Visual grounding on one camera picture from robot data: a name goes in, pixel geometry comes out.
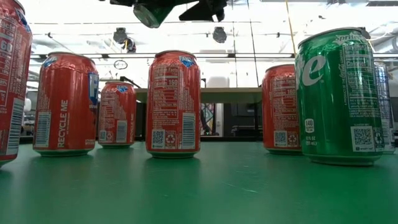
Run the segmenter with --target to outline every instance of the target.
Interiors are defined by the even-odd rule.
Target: soda can
[[[371,166],[384,150],[373,53],[361,30],[333,29],[298,45],[300,142],[313,162]]]
[[[53,52],[40,68],[33,149],[42,156],[79,156],[94,149],[98,72],[92,59]]]
[[[264,147],[271,154],[301,154],[294,65],[268,68],[262,81]]]
[[[0,167],[17,157],[32,31],[18,1],[0,0]]]
[[[103,147],[130,147],[134,144],[136,92],[132,84],[107,82],[101,91],[98,143]]]
[[[186,158],[200,150],[200,69],[194,55],[156,54],[147,102],[146,147],[152,156]]]
[[[386,64],[384,62],[375,62],[374,74],[376,76],[376,85],[379,93],[381,123],[383,127],[383,153],[393,154],[396,150],[394,142],[394,122],[391,112],[390,89]]]

